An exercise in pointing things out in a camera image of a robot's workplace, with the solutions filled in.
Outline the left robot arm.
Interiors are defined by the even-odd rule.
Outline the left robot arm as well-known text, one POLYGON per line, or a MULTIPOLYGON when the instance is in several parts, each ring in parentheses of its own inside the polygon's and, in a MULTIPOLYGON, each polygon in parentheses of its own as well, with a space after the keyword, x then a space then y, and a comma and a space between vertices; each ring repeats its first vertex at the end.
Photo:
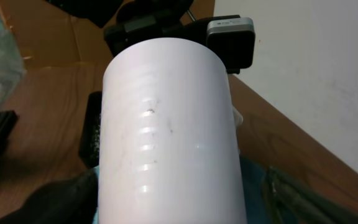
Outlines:
POLYGON ((171 37, 206 45, 211 21, 237 19, 239 15, 207 17, 187 25, 180 21, 193 0, 47 0, 71 16, 88 19, 103 28, 104 41, 113 56, 139 42, 171 37))

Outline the black tray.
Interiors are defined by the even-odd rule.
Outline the black tray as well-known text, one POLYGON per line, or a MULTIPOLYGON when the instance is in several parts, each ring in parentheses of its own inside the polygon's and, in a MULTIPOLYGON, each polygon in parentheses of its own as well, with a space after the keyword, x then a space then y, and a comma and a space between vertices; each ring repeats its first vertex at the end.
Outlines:
POLYGON ((99 164, 102 92, 89 95, 78 155, 87 168, 99 164))

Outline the pink cup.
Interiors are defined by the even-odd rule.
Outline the pink cup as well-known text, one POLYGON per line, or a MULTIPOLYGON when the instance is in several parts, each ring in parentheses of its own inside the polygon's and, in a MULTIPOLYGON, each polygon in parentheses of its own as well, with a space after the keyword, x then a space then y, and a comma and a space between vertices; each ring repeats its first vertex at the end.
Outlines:
POLYGON ((226 68, 210 49, 159 38, 103 77, 100 223, 245 223, 226 68))

